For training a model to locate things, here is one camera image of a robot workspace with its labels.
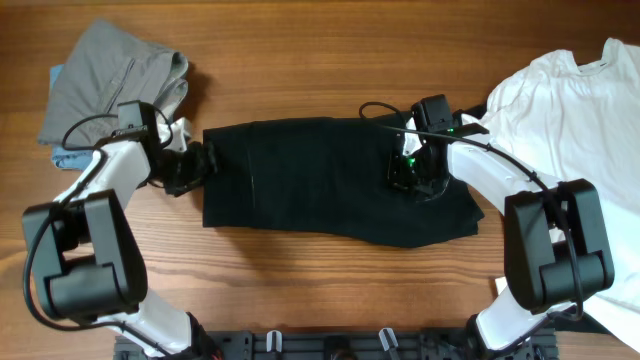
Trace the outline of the black shorts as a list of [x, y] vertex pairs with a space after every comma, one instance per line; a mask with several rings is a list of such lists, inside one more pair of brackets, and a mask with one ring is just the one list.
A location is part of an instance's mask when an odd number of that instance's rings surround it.
[[258, 121], [207, 129], [217, 173], [204, 185], [206, 227], [318, 232], [416, 248], [472, 236], [484, 214], [465, 183], [419, 201], [387, 180], [393, 116]]

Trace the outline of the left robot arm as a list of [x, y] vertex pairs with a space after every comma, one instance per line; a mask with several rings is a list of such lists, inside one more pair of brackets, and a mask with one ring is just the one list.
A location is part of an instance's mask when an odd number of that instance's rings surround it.
[[214, 146], [171, 147], [161, 138], [156, 106], [129, 101], [118, 126], [89, 147], [93, 159], [74, 184], [49, 203], [27, 208], [23, 297], [31, 316], [62, 332], [109, 328], [148, 359], [220, 359], [222, 349], [190, 313], [150, 290], [125, 208], [133, 193], [159, 185], [179, 197], [219, 169]]

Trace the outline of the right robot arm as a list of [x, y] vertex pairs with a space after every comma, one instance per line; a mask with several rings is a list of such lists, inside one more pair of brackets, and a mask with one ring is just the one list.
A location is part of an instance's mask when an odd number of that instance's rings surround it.
[[610, 288], [614, 265], [598, 192], [585, 179], [542, 175], [501, 149], [489, 131], [463, 124], [443, 95], [423, 98], [396, 129], [388, 181], [421, 201], [453, 180], [489, 200], [504, 220], [507, 286], [440, 345], [465, 359], [541, 359], [534, 335], [552, 322], [580, 321], [584, 303]]

